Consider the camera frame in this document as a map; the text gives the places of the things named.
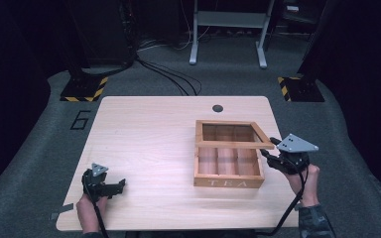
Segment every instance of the black stand base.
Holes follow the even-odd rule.
[[[314,81],[310,82],[298,77],[279,77],[278,82],[286,101],[324,102]]]
[[[61,93],[61,101],[96,101],[106,82],[106,76],[87,75],[81,79],[71,78]]]

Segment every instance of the triangular metal plate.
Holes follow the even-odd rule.
[[[277,148],[288,153],[315,152],[319,150],[319,147],[293,134],[286,137],[280,144],[277,145]]]
[[[108,170],[109,170],[108,167],[104,167],[104,166],[98,165],[96,163],[92,163],[92,175],[94,177],[97,177],[97,176],[103,174],[104,172],[106,172]]]

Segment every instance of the person's left hand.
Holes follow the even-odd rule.
[[[103,217],[106,211],[107,196],[100,197],[96,204],[100,210],[101,217]],[[100,226],[98,224],[97,214],[95,213],[91,200],[85,193],[76,203],[76,211],[78,214],[79,223],[82,227],[82,233],[85,234],[99,231]]]

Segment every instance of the sleeve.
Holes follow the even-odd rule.
[[[301,238],[336,237],[320,204],[299,208],[299,231]]]
[[[89,232],[82,234],[80,238],[103,238],[103,235],[98,232]]]

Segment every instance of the hand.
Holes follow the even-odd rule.
[[[319,167],[310,164],[307,168],[309,170],[308,180],[305,183],[305,191],[303,192],[303,198],[301,199],[302,206],[314,206],[318,205],[318,177]],[[307,170],[302,172],[303,178],[306,177]],[[302,189],[302,182],[299,175],[287,175],[287,180],[290,183],[294,193],[298,193]]]
[[[106,211],[107,196],[100,197],[96,204],[100,210],[101,217],[103,217]],[[79,202],[76,203],[76,211],[78,213],[78,219],[81,224],[83,234],[99,231],[100,225],[98,224],[94,206],[92,205],[88,195],[85,193],[82,195]]]

